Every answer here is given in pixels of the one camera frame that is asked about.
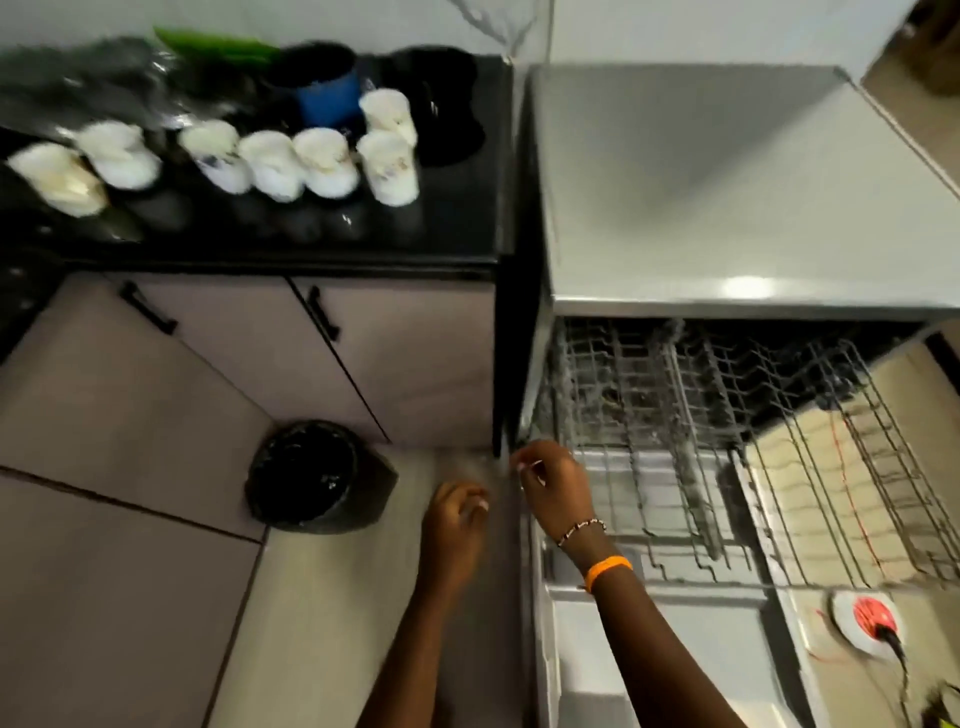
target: open dishwasher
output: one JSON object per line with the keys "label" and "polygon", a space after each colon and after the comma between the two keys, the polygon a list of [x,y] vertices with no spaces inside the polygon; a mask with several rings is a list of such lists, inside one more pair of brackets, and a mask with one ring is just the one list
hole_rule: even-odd
{"label": "open dishwasher", "polygon": [[[960,583],[960,535],[871,376],[960,309],[960,201],[832,68],[544,67],[532,129],[517,435],[585,465],[748,724],[826,728],[794,590]],[[579,573],[523,528],[540,726],[635,725]]]}

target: white wall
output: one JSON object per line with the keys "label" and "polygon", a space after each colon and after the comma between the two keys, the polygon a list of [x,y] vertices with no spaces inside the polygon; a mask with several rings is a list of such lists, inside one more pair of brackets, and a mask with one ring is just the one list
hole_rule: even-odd
{"label": "white wall", "polygon": [[418,43],[501,52],[447,0],[0,0],[0,18],[0,45],[149,35],[154,25],[165,25],[277,45],[330,38],[367,52]]}
{"label": "white wall", "polygon": [[[503,8],[525,0],[468,0]],[[550,0],[521,57],[543,58]],[[555,0],[554,61],[836,63],[859,78],[913,0]],[[476,53],[501,46],[448,0],[0,0],[0,46],[75,43],[192,27],[276,44],[335,38],[361,51],[444,43]]]}
{"label": "white wall", "polygon": [[555,0],[550,60],[836,64],[859,79],[914,0]]}

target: bracelet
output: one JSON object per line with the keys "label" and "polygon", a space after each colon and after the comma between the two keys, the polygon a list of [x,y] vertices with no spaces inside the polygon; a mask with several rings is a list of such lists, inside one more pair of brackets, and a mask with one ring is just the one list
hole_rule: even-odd
{"label": "bracelet", "polygon": [[593,525],[594,523],[599,523],[601,526],[603,526],[604,531],[607,530],[607,525],[598,518],[592,518],[589,521],[580,521],[575,526],[573,526],[573,528],[568,530],[566,533],[563,534],[563,536],[560,537],[560,540],[557,542],[557,546],[559,546],[560,548],[563,548],[564,544],[566,543],[566,540],[570,538],[570,536],[575,534],[581,528],[586,528],[587,526]]}
{"label": "bracelet", "polygon": [[626,567],[630,571],[634,570],[634,565],[627,561],[623,556],[611,556],[604,559],[599,564],[594,564],[590,567],[590,570],[584,577],[584,589],[587,590],[587,594],[593,594],[593,582],[597,580],[597,576],[602,574],[604,571],[613,569],[615,567]]}

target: black handle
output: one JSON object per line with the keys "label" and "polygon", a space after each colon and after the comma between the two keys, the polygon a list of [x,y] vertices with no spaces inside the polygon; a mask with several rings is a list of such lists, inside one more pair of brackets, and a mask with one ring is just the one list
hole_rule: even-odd
{"label": "black handle", "polygon": [[330,319],[324,312],[324,307],[320,305],[320,288],[312,286],[310,295],[306,299],[306,304],[310,308],[317,325],[324,330],[324,335],[330,341],[336,341],[340,338],[340,327],[333,326]]}
{"label": "black handle", "polygon": [[139,313],[155,327],[168,336],[177,330],[180,324],[176,319],[165,319],[150,308],[147,300],[140,293],[140,289],[132,280],[128,280],[120,288],[120,298],[133,306]]}

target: orange wristband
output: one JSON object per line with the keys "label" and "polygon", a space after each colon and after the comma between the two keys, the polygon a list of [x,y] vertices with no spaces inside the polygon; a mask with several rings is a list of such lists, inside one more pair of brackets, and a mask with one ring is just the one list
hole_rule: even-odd
{"label": "orange wristband", "polygon": [[593,582],[597,580],[597,576],[602,574],[604,571],[613,569],[614,567],[627,567],[627,569],[630,571],[634,570],[633,564],[627,561],[623,556],[611,556],[604,559],[599,564],[594,564],[590,567],[590,570],[584,577],[584,589],[587,590],[587,594],[593,594]]}

